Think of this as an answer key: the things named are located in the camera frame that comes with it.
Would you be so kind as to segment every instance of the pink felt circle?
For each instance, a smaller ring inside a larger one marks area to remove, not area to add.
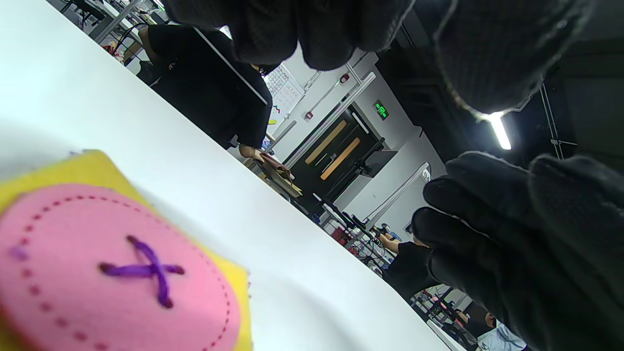
[[[126,239],[148,244],[166,274],[173,308],[155,278],[109,277],[99,264],[148,264]],[[0,304],[36,349],[230,351],[240,328],[235,294],[213,261],[146,207],[83,184],[22,196],[0,219]]]

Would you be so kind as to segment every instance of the white shirt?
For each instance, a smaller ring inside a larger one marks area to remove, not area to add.
[[[521,351],[527,347],[527,343],[498,320],[496,328],[481,335],[477,342],[483,351]]]

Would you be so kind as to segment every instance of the black chair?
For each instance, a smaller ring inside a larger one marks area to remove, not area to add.
[[[87,3],[85,0],[69,0],[65,6],[61,9],[61,13],[65,13],[69,9],[70,6],[76,5],[83,13],[86,13],[86,16],[82,17],[82,26],[84,27],[84,23],[88,18],[94,16],[97,21],[93,22],[91,26],[95,26],[100,21],[106,18],[106,14],[100,11],[97,7]]]

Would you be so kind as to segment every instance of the yellow felt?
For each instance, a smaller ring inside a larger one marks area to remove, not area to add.
[[[19,194],[63,183],[90,184],[115,189],[118,193],[154,210],[103,152],[89,151],[0,184],[0,213],[4,212],[17,199]],[[202,248],[219,266],[232,285],[232,289],[238,299],[241,327],[234,351],[251,351],[251,320],[247,292],[247,273],[242,267],[217,256],[205,247]],[[10,330],[2,315],[0,315],[0,350],[34,351],[26,347],[19,340],[19,337]]]

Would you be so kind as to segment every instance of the ceiling light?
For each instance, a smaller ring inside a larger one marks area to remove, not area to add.
[[[503,126],[503,122],[500,118],[505,114],[505,112],[495,112],[488,116],[485,116],[492,128],[494,129],[494,134],[496,134],[496,138],[499,140],[500,147],[505,150],[511,150],[511,143],[509,142],[509,138],[507,137],[507,133],[505,132],[505,127]]]

